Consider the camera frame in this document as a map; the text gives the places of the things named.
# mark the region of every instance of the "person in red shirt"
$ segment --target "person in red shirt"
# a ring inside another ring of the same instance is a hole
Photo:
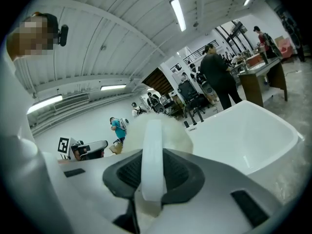
[[[266,52],[267,58],[269,59],[269,58],[277,57],[277,55],[273,52],[271,46],[269,46],[266,43],[264,35],[263,35],[263,32],[260,30],[260,28],[258,26],[255,26],[253,28],[253,31],[257,32],[259,34],[258,37],[259,37],[259,40],[260,40],[260,45],[265,47],[265,52]]]

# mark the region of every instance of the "person in blue shirt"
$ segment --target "person in blue shirt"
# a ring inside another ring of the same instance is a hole
[[[109,121],[112,125],[111,129],[115,131],[117,137],[120,139],[120,142],[123,144],[123,141],[125,140],[125,136],[126,136],[126,131],[120,127],[120,122],[118,119],[111,117]]]

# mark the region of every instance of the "cable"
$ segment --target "cable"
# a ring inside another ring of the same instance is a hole
[[[216,111],[216,113],[218,114],[219,113],[218,108],[215,105],[213,105],[213,107],[215,107],[215,110],[213,110],[213,112]]]
[[[296,71],[291,71],[291,72],[288,72],[288,73],[286,73],[286,75],[285,75],[285,77],[288,75],[288,74],[291,74],[291,73],[297,73],[298,72],[298,70],[296,70]]]

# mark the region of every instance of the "office chair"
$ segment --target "office chair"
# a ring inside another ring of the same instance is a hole
[[[193,109],[193,116],[195,115],[196,110],[200,110],[203,114],[205,114],[205,112],[200,109],[199,93],[191,85],[191,82],[189,80],[186,80],[179,84],[178,92],[183,96],[188,109]]]

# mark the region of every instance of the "white ceiling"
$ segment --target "white ceiling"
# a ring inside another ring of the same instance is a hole
[[[21,17],[51,13],[69,26],[67,45],[45,56],[16,61],[17,77],[42,100],[95,93],[127,84],[130,93],[160,63],[214,27],[249,13],[264,0],[179,0],[187,29],[180,31],[170,0],[33,0]]]

